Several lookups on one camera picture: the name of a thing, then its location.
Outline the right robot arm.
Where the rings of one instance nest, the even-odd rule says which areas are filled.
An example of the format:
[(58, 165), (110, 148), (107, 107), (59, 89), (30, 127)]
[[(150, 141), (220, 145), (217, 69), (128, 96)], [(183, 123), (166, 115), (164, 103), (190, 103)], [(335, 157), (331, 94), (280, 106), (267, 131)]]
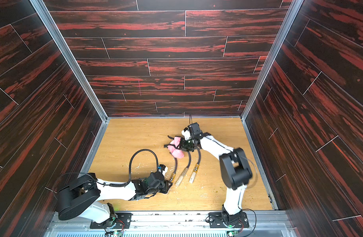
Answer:
[(198, 123), (192, 123), (182, 131), (182, 138), (176, 149), (185, 152), (204, 150), (217, 158), (220, 163), (222, 181), (227, 187), (226, 199), (218, 218), (210, 214), (210, 223), (219, 221), (228, 228), (234, 228), (237, 224), (248, 228), (249, 223), (242, 209), (242, 200), (253, 172), (244, 150), (219, 142), (210, 133), (202, 132)]

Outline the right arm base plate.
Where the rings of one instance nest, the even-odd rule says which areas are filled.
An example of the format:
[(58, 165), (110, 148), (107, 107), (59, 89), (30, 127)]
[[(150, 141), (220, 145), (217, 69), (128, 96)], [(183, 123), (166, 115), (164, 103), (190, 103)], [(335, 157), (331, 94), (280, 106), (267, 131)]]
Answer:
[(210, 228), (249, 228), (248, 218), (245, 212), (240, 211), (235, 215), (226, 212), (209, 212), (205, 219)]

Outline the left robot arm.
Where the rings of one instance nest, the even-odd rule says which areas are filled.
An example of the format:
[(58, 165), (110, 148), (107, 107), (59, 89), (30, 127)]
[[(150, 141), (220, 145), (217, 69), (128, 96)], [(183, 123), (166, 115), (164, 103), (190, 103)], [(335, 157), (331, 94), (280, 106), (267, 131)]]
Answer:
[(101, 224), (115, 217), (114, 208), (102, 200), (137, 201), (149, 199), (157, 193), (167, 194), (173, 183), (165, 180), (164, 172), (152, 172), (149, 177), (130, 181), (127, 185), (96, 178), (86, 173), (57, 193), (58, 218), (61, 221), (76, 217)]

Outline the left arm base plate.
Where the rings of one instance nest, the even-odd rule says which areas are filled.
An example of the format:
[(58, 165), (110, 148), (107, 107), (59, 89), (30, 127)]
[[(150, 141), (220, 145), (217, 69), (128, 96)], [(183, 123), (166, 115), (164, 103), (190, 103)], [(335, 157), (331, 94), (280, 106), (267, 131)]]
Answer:
[(130, 212), (116, 212), (115, 217), (110, 217), (106, 221), (98, 224), (92, 221), (90, 224), (91, 229), (129, 229), (132, 222), (133, 214)]

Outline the small sickle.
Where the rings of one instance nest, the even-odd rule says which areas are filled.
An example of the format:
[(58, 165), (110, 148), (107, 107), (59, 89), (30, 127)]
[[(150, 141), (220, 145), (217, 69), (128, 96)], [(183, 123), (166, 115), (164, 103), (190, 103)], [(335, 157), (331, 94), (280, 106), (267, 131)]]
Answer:
[(171, 175), (171, 177), (170, 177), (170, 179), (169, 179), (169, 181), (170, 181), (171, 183), (173, 183), (173, 182), (174, 182), (174, 179), (175, 179), (175, 176), (176, 176), (176, 172), (177, 172), (177, 169), (178, 169), (178, 159), (177, 159), (177, 158), (174, 158), (174, 160), (175, 160), (174, 171), (173, 171), (173, 173), (172, 173), (172, 175)]
[(197, 153), (198, 153), (198, 160), (197, 160), (197, 163), (192, 171), (192, 174), (191, 174), (191, 177), (190, 177), (190, 180), (189, 182), (192, 184), (196, 178), (196, 175), (198, 173), (198, 169), (199, 169), (199, 166), (200, 166), (200, 162), (201, 162), (201, 151), (200, 149), (198, 148), (197, 149)]
[(179, 176), (178, 180), (176, 181), (176, 186), (180, 186), (180, 184), (182, 183), (184, 177), (186, 176), (187, 172), (188, 172), (188, 169), (190, 167), (190, 164), (191, 164), (191, 154), (189, 151), (187, 151), (187, 154), (188, 154), (188, 164), (187, 166), (184, 168), (184, 170), (182, 171), (181, 175)]

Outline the aluminium front rail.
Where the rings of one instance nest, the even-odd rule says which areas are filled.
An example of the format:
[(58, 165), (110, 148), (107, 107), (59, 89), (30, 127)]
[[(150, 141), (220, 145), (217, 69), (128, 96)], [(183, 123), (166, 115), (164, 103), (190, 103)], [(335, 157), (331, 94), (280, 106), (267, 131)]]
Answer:
[(112, 229), (92, 229), (77, 217), (60, 221), (54, 216), (46, 237), (297, 237), (285, 211), (251, 211), (229, 228), (212, 211), (122, 211), (122, 222)]

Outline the pink rag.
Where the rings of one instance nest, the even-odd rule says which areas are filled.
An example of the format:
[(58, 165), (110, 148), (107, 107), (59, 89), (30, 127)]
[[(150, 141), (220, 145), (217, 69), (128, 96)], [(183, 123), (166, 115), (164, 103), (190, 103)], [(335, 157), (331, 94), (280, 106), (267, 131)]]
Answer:
[(182, 159), (184, 157), (184, 153), (182, 150), (179, 149), (179, 145), (181, 143), (182, 138), (179, 136), (175, 137), (168, 136), (168, 138), (171, 139), (171, 142), (169, 144), (164, 145), (164, 148), (167, 148), (170, 154), (174, 158)]

